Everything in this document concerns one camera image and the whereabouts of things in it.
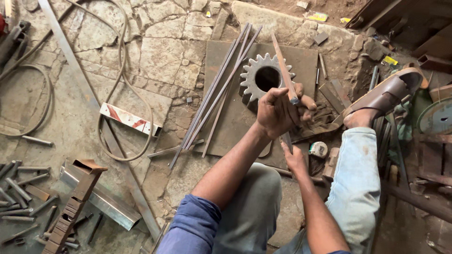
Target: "man's hand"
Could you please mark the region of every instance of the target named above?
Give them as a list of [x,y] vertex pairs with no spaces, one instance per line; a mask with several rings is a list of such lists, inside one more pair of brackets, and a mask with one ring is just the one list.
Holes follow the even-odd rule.
[[286,143],[281,142],[284,157],[286,157],[286,164],[290,171],[298,177],[309,176],[308,168],[306,166],[305,156],[300,148],[293,146],[293,154],[290,153],[289,147]]
[[288,132],[302,121],[312,119],[317,106],[313,99],[304,95],[303,85],[294,85],[300,105],[290,103],[288,88],[272,88],[259,100],[257,124],[259,128],[272,140]]

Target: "gear center hole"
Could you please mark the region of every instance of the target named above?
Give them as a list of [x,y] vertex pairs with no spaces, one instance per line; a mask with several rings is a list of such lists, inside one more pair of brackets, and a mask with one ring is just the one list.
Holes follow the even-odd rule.
[[264,92],[268,92],[272,87],[279,87],[279,72],[269,66],[264,66],[256,72],[256,85]]

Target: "gear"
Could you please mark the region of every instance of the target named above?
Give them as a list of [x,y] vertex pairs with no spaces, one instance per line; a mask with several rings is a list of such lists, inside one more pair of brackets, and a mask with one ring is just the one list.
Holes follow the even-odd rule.
[[[265,54],[265,58],[257,55],[256,60],[250,59],[249,62],[249,65],[243,66],[244,72],[240,74],[239,94],[242,96],[242,102],[246,104],[246,107],[257,112],[259,100],[262,96],[272,87],[284,87],[283,75],[276,55],[273,58],[270,58],[269,53]],[[290,71],[292,66],[287,65],[286,68]],[[291,79],[295,76],[294,73],[290,73]]]

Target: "cracked stone floor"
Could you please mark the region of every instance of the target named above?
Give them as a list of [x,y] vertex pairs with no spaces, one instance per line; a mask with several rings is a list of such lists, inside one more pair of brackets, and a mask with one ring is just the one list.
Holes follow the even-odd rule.
[[[70,6],[64,0],[50,2],[56,16]],[[174,147],[181,142],[202,99],[206,41],[231,41],[246,22],[252,23],[253,27],[264,25],[257,42],[269,42],[269,32],[275,29],[281,44],[316,49],[323,53],[329,76],[342,80],[352,100],[357,93],[358,75],[369,71],[363,68],[366,60],[358,56],[366,38],[329,24],[318,24],[230,0],[118,0],[118,3],[124,8],[128,20],[124,38],[128,50],[127,77],[151,104],[154,122],[163,126],[159,138],[153,140],[145,155]],[[119,8],[110,2],[88,1],[84,6],[111,22],[117,30],[123,25]],[[19,19],[32,24],[29,33],[29,46],[32,47],[49,29],[46,17],[40,9],[33,13],[26,11],[21,1],[17,2],[16,10]],[[207,11],[212,14],[210,18],[206,17]],[[118,72],[116,34],[80,9],[72,11],[61,22],[61,27],[86,78],[99,100],[103,101]],[[327,32],[330,37],[319,47],[314,44],[313,38],[321,32]],[[109,168],[99,182],[133,206],[133,198],[122,172],[118,170],[116,162],[99,147],[95,130],[97,115],[93,115],[85,104],[55,37],[50,37],[28,62],[43,67],[53,86],[51,113],[33,136],[50,140],[55,145],[51,148],[42,147],[0,136],[0,161],[22,160],[24,165],[51,166],[50,179],[37,186],[50,194],[60,193],[62,207],[71,190],[58,181],[61,164],[67,157],[94,158],[99,165]],[[43,89],[44,79],[36,71],[21,69],[3,83],[0,87],[0,128],[18,133],[36,122],[42,113],[48,96]],[[193,98],[190,104],[186,103],[188,97]],[[317,94],[316,99],[322,99],[322,95]],[[143,118],[148,116],[144,104],[124,83],[120,83],[110,102]],[[142,149],[146,141],[143,133],[116,123],[112,126],[127,156],[134,156]],[[185,152],[170,171],[167,164],[173,158],[172,154],[152,160],[145,155],[131,162],[131,165],[160,225],[174,215],[180,200],[218,160],[209,156],[202,159],[198,153]],[[280,247],[287,243],[303,220],[297,184],[284,178],[278,229],[269,244]],[[84,234],[86,232],[80,230],[81,239]],[[151,244],[148,236],[144,223],[127,232],[106,218],[92,247],[82,245],[78,251],[72,252],[138,253],[142,244]],[[29,247],[31,253],[40,253],[39,245]]]

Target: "foot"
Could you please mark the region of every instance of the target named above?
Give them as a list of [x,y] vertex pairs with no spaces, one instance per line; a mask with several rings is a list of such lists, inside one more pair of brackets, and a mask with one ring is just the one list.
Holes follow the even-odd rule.
[[348,129],[356,127],[372,128],[372,121],[375,119],[378,112],[378,109],[362,108],[346,116],[344,119],[344,125]]

